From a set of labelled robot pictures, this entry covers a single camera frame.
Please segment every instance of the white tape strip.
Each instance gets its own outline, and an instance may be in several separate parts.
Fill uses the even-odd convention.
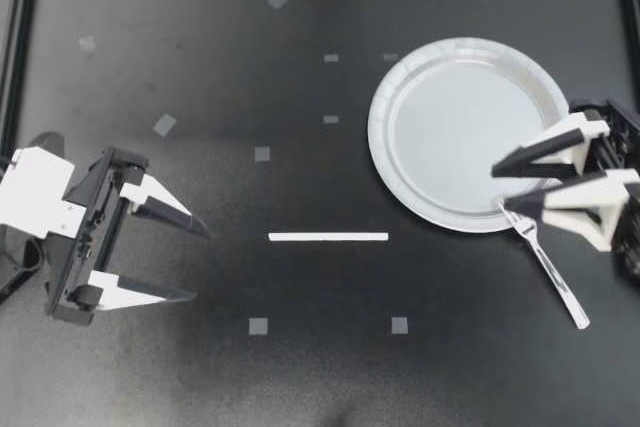
[[[389,240],[387,232],[269,232],[271,242],[374,241]]]

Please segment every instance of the plate rim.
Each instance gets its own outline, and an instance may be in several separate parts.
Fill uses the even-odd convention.
[[[393,94],[397,91],[397,87],[402,85],[407,77],[415,73],[416,70],[420,69],[425,63],[431,62],[439,57],[452,55],[460,50],[471,49],[483,50],[495,54],[498,57],[507,57],[516,61],[534,75],[545,87],[553,101],[553,107],[556,111],[554,114],[557,115],[557,120],[560,120],[568,114],[569,105],[560,87],[551,75],[533,59],[513,47],[492,40],[477,37],[455,37],[431,42],[413,50],[400,59],[385,74],[371,100],[367,138],[369,151],[378,176],[382,179],[391,194],[414,214],[440,227],[458,232],[498,232],[510,227],[507,219],[499,212],[496,212],[496,215],[476,218],[452,216],[450,211],[443,209],[435,203],[427,202],[414,193],[413,189],[406,185],[402,176],[397,172],[386,147],[387,141],[384,119],[388,109],[393,105],[391,100]],[[549,125],[545,123],[542,115],[541,118],[543,124],[549,127]],[[540,180],[532,189],[542,187],[547,182],[548,180],[546,179]]]

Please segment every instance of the black tabletop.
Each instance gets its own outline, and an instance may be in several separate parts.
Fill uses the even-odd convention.
[[[60,131],[76,178],[106,145],[146,154],[215,236],[129,220],[113,271],[199,297],[86,329],[44,317],[32,278],[0,307],[3,425],[635,425],[640,291],[611,258],[542,231],[591,318],[577,331],[515,234],[417,218],[366,143],[385,54],[448,37],[521,50],[569,99],[635,108],[619,0],[268,1],[37,0],[20,145]]]

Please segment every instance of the fork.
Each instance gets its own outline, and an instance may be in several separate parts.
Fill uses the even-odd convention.
[[[551,283],[553,283],[558,294],[560,294],[564,305],[567,307],[573,321],[576,323],[576,327],[578,327],[578,329],[586,329],[589,327],[591,321],[589,320],[589,317],[587,317],[587,314],[584,313],[580,302],[578,302],[576,296],[573,295],[573,292],[571,292],[567,283],[556,270],[551,259],[549,259],[545,251],[540,247],[540,242],[538,242],[538,225],[536,224],[536,221],[505,209],[504,200],[502,198],[497,199],[496,203],[516,232],[529,242],[533,253],[536,254],[536,257],[542,264],[544,271],[549,276]]]

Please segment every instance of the paper plate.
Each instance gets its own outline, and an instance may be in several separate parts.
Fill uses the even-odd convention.
[[[497,42],[458,38],[421,47],[376,91],[369,148],[389,190],[424,219],[463,232],[509,227],[498,195],[544,180],[493,179],[491,166],[567,114],[542,67]]]

